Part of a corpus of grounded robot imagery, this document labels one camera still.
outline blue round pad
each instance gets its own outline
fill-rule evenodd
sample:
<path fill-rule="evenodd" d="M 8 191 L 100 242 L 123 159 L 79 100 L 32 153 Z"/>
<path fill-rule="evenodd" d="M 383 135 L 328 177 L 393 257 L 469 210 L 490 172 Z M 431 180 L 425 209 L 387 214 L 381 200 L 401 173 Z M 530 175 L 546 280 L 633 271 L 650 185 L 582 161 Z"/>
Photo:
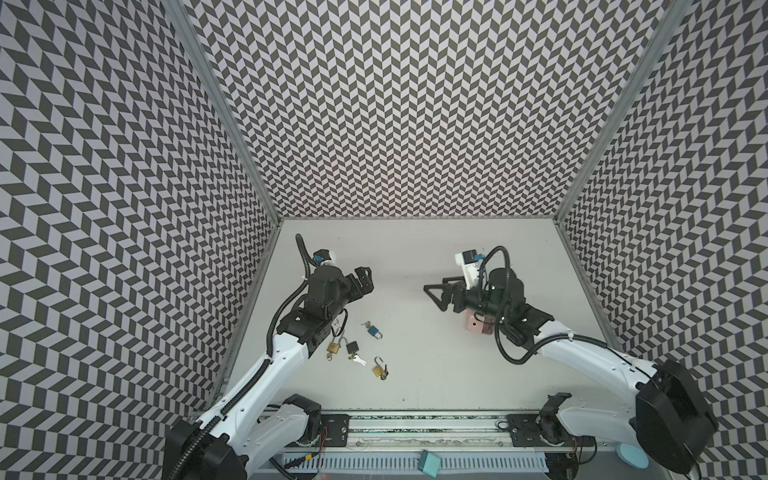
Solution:
<path fill-rule="evenodd" d="M 636 446 L 620 443 L 616 448 L 616 454 L 629 466 L 648 468 L 648 455 Z"/>

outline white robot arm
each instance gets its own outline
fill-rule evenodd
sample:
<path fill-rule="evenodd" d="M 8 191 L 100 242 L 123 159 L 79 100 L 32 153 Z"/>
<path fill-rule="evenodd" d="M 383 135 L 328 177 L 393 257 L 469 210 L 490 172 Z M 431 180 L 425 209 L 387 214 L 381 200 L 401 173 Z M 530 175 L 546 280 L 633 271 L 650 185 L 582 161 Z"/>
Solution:
<path fill-rule="evenodd" d="M 484 285 L 486 263 L 496 253 L 503 254 L 505 265 L 490 272 Z M 504 247 L 494 248 L 486 257 L 469 250 L 455 258 L 465 262 L 464 276 L 424 286 L 442 311 L 452 304 L 454 312 L 471 309 L 495 319 L 496 346 L 508 362 L 521 365 L 539 353 L 583 373 L 621 400 L 597 405 L 585 404 L 568 392 L 552 396 L 539 412 L 538 426 L 546 442 L 557 445 L 579 436 L 610 439 L 642 448 L 673 472 L 690 471 L 717 430 L 717 420 L 685 367 L 670 360 L 657 365 L 617 352 L 528 305 Z M 433 290 L 441 290 L 441 296 Z M 526 354 L 511 357 L 501 335 L 526 349 Z"/>
<path fill-rule="evenodd" d="M 373 291 L 373 281 L 370 268 L 361 266 L 355 269 L 357 276 L 344 276 L 333 265 L 331 252 L 318 250 L 310 257 L 300 235 L 296 235 L 296 244 L 305 280 L 272 318 L 266 352 L 194 424 L 179 421 L 174 425 L 166 435 L 163 480 L 246 480 L 264 462 L 274 462 L 275 453 L 291 442 L 309 445 L 317 438 L 320 404 L 302 396 L 285 400 L 263 423 L 258 423 L 259 417 L 283 382 L 332 332 L 331 323 L 346 304 Z M 315 267 L 312 273 L 310 266 Z M 282 312 L 306 287 L 308 292 L 278 325 Z"/>

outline brass padlock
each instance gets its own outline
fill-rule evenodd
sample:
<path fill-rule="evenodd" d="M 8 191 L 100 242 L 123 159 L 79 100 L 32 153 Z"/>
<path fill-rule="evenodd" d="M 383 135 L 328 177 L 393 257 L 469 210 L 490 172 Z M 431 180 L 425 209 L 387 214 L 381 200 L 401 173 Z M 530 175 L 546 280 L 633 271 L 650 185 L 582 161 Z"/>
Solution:
<path fill-rule="evenodd" d="M 341 347 L 340 344 L 331 342 L 328 344 L 328 353 L 326 354 L 326 358 L 330 362 L 333 360 L 333 354 L 339 352 L 339 348 Z"/>
<path fill-rule="evenodd" d="M 380 356 L 373 359 L 373 362 L 376 363 L 376 366 L 373 367 L 373 375 L 379 377 L 381 380 L 386 380 L 386 376 L 389 375 L 389 370 L 386 369 L 386 364 L 384 365 L 384 368 L 382 368 L 382 366 L 379 365 L 379 360 L 384 363 L 384 360 L 382 360 L 382 357 Z"/>

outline teal block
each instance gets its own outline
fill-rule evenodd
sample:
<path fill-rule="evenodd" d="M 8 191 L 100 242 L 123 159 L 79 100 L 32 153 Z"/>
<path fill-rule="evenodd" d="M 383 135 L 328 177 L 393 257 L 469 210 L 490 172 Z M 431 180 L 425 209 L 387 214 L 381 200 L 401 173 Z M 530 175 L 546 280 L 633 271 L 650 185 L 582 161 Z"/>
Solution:
<path fill-rule="evenodd" d="M 422 451 L 422 456 L 419 459 L 419 471 L 424 472 L 432 478 L 437 478 L 437 472 L 440 469 L 440 462 L 442 459 L 434 453 Z"/>

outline mounting plate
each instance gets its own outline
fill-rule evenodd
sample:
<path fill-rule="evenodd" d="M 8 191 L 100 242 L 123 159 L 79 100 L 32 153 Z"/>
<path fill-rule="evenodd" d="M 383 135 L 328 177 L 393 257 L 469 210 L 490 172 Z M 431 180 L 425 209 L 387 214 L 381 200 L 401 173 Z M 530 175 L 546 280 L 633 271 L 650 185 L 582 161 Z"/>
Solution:
<path fill-rule="evenodd" d="M 349 415 L 322 414 L 320 416 L 320 432 L 325 434 L 326 427 L 328 427 L 328 438 L 326 439 L 325 448 L 346 447 L 346 438 L 349 435 Z M 319 437 L 310 446 L 320 447 Z M 301 447 L 301 445 L 293 442 L 286 445 L 286 447 Z"/>
<path fill-rule="evenodd" d="M 507 415 L 507 423 L 509 428 L 509 436 L 512 438 L 512 444 L 516 447 L 551 447 L 541 439 L 541 434 L 538 431 L 538 423 L 536 419 L 538 413 L 515 413 Z M 585 447 L 594 446 L 594 437 L 578 437 L 578 444 Z M 558 446 L 573 446 L 573 438 L 569 438 L 562 445 Z"/>

